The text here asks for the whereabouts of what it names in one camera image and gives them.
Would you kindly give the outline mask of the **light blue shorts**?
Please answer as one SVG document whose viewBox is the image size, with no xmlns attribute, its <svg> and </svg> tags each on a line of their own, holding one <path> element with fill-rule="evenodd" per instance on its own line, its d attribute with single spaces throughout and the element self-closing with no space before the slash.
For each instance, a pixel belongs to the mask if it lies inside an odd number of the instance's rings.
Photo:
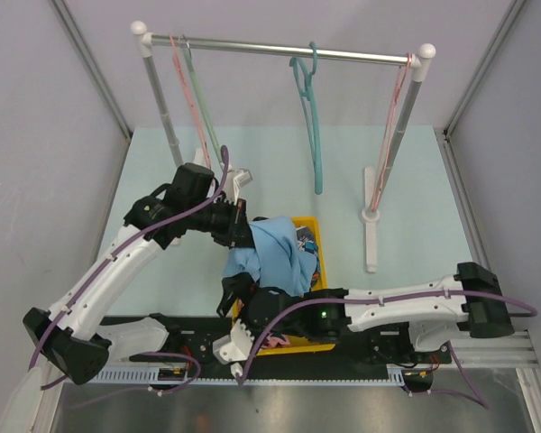
<svg viewBox="0 0 541 433">
<path fill-rule="evenodd" d="M 298 249 L 296 227 L 284 216 L 253 221 L 250 224 L 255 246 L 233 248 L 228 254 L 223 275 L 249 273 L 263 288 L 277 288 L 290 296 L 310 291 L 316 258 Z"/>
</svg>

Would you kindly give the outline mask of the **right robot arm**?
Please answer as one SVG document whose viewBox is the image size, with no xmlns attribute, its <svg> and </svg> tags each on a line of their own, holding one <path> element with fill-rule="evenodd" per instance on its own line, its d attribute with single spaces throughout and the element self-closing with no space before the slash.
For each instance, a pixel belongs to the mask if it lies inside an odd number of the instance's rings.
<svg viewBox="0 0 541 433">
<path fill-rule="evenodd" d="M 238 317 L 248 329 L 261 332 L 269 327 L 320 343 L 334 343 L 350 332 L 422 321 L 452 323 L 472 338 L 514 333 L 498 277 L 474 262 L 458 263 L 453 275 L 397 290 L 339 288 L 292 296 L 276 287 L 261 287 L 247 272 L 223 278 L 222 288 L 219 317 L 240 301 Z"/>
</svg>

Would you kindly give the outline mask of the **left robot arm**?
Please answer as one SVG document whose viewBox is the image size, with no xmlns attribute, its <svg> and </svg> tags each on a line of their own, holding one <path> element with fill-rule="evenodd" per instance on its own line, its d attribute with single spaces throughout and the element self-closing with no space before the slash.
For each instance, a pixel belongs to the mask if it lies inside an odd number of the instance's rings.
<svg viewBox="0 0 541 433">
<path fill-rule="evenodd" d="M 48 309 L 32 308 L 24 316 L 35 344 L 31 360 L 43 355 L 82 385 L 114 360 L 145 353 L 175 358 L 181 339 L 162 316 L 119 327 L 102 320 L 133 278 L 187 231 L 208 233 L 229 249 L 254 245 L 245 200 L 226 198 L 222 187 L 210 169 L 188 162 L 172 182 L 135 201 L 116 238 L 80 281 Z"/>
</svg>

